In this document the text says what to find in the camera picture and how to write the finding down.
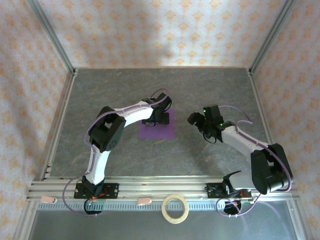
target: purple square mat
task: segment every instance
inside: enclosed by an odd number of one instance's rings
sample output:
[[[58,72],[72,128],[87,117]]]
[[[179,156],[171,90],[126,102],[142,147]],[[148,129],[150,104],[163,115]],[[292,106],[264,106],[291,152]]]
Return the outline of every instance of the purple square mat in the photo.
[[[169,124],[168,125],[155,125],[154,127],[148,127],[140,122],[139,138],[140,139],[174,139],[175,138],[175,111],[170,108]]]

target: roll of tape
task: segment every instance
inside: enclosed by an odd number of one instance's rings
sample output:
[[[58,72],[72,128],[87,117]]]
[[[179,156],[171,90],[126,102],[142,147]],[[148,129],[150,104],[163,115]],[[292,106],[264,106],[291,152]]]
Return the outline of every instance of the roll of tape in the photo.
[[[169,216],[169,214],[167,213],[167,205],[169,203],[170,200],[172,199],[178,199],[183,203],[183,207],[184,207],[184,211],[181,217],[178,218],[173,218],[171,216]],[[186,201],[186,199],[183,196],[180,196],[178,194],[172,194],[169,195],[165,198],[165,200],[162,203],[162,215],[164,216],[164,218],[171,224],[180,224],[182,223],[184,220],[186,220],[186,218],[188,217],[189,214],[189,205]]]

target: orange floral pattern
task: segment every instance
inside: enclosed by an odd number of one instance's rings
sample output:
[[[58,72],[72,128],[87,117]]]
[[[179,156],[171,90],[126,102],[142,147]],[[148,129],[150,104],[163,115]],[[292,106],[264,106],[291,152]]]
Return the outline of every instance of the orange floral pattern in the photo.
[[[39,1],[73,66],[95,69],[248,68],[286,2]]]
[[[314,236],[320,236],[320,7],[297,1],[254,76]]]
[[[1,1],[0,19],[0,238],[11,240],[44,164],[67,70],[27,1]]]

